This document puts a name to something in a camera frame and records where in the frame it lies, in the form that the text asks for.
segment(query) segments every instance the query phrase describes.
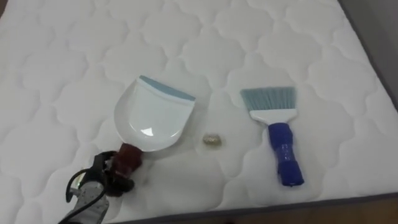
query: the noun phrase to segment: small brush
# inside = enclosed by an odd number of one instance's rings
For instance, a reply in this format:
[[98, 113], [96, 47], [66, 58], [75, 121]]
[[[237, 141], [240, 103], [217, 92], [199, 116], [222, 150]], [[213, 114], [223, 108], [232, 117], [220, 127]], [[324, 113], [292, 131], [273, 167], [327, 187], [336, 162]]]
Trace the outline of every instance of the small brush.
[[293, 153], [293, 133], [289, 122], [297, 116], [294, 87], [269, 87], [241, 90], [252, 119], [268, 125], [269, 141], [278, 160], [278, 173], [284, 186], [304, 183]]

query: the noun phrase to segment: blue brush handle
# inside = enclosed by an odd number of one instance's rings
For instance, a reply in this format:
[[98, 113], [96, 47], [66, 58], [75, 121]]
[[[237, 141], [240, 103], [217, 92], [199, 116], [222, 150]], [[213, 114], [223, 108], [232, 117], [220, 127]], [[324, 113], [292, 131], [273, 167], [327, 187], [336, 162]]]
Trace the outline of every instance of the blue brush handle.
[[299, 164], [293, 153], [293, 133], [286, 123], [268, 126], [269, 140], [278, 158], [278, 173], [283, 186], [304, 183]]

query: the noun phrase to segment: brush bristles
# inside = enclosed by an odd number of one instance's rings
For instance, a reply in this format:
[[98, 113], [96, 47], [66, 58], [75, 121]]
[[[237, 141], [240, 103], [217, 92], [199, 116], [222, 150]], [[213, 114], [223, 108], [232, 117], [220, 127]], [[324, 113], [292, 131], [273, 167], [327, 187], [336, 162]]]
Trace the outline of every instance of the brush bristles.
[[241, 90], [244, 104], [252, 110], [294, 109], [294, 87], [268, 87]]

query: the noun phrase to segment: white mattress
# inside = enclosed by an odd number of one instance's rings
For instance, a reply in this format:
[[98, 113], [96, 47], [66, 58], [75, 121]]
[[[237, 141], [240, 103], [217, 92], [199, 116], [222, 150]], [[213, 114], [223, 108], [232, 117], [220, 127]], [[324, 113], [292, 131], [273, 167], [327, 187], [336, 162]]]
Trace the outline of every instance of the white mattress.
[[[69, 178], [121, 145], [139, 75], [195, 96], [107, 222], [398, 191], [398, 115], [337, 0], [9, 0], [0, 20], [0, 223], [57, 223]], [[242, 88], [293, 85], [301, 187], [279, 184]], [[223, 138], [206, 147], [204, 133]]]

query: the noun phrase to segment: dustpan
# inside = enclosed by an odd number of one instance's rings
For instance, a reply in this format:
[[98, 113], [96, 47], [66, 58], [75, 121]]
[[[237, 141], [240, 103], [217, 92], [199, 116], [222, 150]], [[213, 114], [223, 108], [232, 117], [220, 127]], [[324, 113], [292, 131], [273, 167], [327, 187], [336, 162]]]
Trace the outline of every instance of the dustpan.
[[144, 152], [165, 149], [181, 136], [194, 105], [195, 97], [141, 75], [116, 104], [116, 130]]

